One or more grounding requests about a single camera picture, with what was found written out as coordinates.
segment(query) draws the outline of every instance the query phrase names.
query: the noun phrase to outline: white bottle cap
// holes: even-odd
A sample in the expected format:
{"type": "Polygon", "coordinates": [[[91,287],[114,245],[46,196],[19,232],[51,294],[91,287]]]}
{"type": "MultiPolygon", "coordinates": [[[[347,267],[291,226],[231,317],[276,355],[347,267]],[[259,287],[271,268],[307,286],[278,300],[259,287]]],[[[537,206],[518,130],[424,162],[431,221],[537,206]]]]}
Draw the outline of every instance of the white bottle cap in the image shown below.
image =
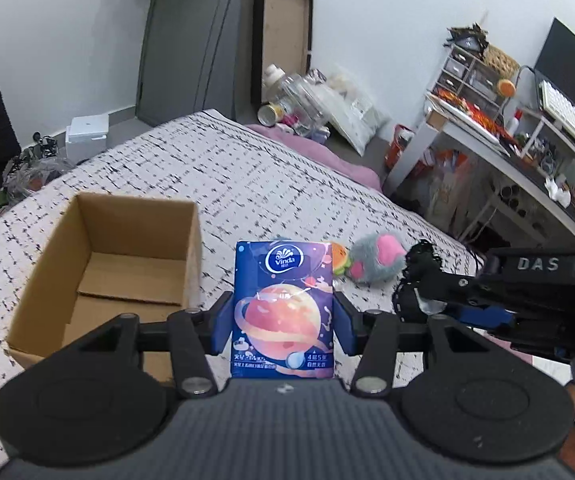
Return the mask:
{"type": "Polygon", "coordinates": [[[263,82],[267,88],[274,85],[280,78],[285,75],[285,70],[280,69],[276,65],[270,65],[265,69],[265,75],[263,77],[263,82]]]}

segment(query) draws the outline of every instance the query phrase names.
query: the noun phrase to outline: white desk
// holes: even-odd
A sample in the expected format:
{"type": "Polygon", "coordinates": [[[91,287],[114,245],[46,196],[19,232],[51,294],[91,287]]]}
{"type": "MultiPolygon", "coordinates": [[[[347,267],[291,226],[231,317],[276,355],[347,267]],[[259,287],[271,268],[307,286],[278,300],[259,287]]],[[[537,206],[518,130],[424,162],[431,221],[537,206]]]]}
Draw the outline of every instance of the white desk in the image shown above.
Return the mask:
{"type": "MultiPolygon", "coordinates": [[[[548,194],[541,190],[534,182],[526,177],[521,171],[517,170],[507,160],[505,155],[501,155],[493,149],[490,144],[482,139],[466,123],[459,121],[445,110],[433,105],[435,110],[447,117],[447,122],[443,126],[442,133],[447,134],[460,144],[471,150],[471,152],[480,156],[488,164],[495,167],[503,175],[518,184],[526,193],[531,195],[539,204],[550,212],[574,237],[575,221],[562,209],[554,203],[548,194]]],[[[383,192],[390,195],[408,176],[416,162],[430,144],[436,139],[438,130],[430,127],[425,121],[419,127],[417,134],[413,137],[407,148],[401,154],[394,168],[389,173],[383,184],[383,192]]]]}

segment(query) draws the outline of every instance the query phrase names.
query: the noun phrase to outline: baseboard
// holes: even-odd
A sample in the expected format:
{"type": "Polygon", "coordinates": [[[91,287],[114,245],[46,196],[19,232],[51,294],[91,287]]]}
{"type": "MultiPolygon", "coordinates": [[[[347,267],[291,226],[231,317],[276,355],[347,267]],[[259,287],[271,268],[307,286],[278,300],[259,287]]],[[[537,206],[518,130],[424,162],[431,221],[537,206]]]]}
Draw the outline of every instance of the baseboard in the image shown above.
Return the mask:
{"type": "MultiPolygon", "coordinates": [[[[127,108],[122,108],[120,110],[115,110],[109,113],[109,127],[111,128],[116,124],[129,121],[130,119],[134,119],[135,117],[136,117],[136,106],[130,106],[127,108]]],[[[53,137],[56,139],[56,144],[58,145],[59,148],[65,147],[65,132],[56,132],[54,134],[49,135],[49,137],[53,137]]],[[[33,146],[33,144],[25,146],[25,148],[30,148],[31,146],[33,146]]]]}

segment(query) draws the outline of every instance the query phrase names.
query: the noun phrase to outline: gray ribbed surface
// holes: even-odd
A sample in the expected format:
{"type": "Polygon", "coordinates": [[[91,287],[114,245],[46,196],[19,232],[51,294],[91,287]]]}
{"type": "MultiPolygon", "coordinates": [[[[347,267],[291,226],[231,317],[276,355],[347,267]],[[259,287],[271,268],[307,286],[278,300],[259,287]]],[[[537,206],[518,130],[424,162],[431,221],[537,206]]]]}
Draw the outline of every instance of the gray ribbed surface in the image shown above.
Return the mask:
{"type": "Polygon", "coordinates": [[[549,459],[484,470],[421,446],[387,405],[360,400],[335,380],[232,380],[218,397],[181,406],[143,448],[95,468],[53,470],[13,461],[0,480],[571,479],[549,459]]]}

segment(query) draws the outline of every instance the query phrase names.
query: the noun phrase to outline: bed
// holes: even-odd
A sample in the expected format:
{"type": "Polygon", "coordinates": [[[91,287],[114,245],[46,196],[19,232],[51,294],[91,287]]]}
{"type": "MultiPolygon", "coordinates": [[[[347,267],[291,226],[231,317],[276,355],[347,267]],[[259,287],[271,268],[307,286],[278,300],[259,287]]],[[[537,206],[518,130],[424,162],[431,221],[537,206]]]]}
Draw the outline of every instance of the bed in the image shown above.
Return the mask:
{"type": "MultiPolygon", "coordinates": [[[[95,157],[21,202],[0,218],[0,386],[21,371],[4,339],[22,293],[54,223],[77,192],[190,199],[200,206],[203,237],[202,304],[234,284],[234,247],[240,239],[277,236],[351,244],[388,230],[405,248],[421,238],[436,244],[444,269],[474,274],[468,251],[419,216],[382,194],[334,173],[210,110],[180,118],[95,157]]],[[[360,309],[391,310],[394,283],[356,287],[341,280],[360,309]]],[[[229,352],[209,358],[222,386],[229,352]]],[[[348,380],[356,358],[335,349],[335,370],[348,380]]],[[[416,354],[397,362],[396,381],[421,371],[416,354]]],[[[0,444],[0,464],[6,454],[0,444]]]]}

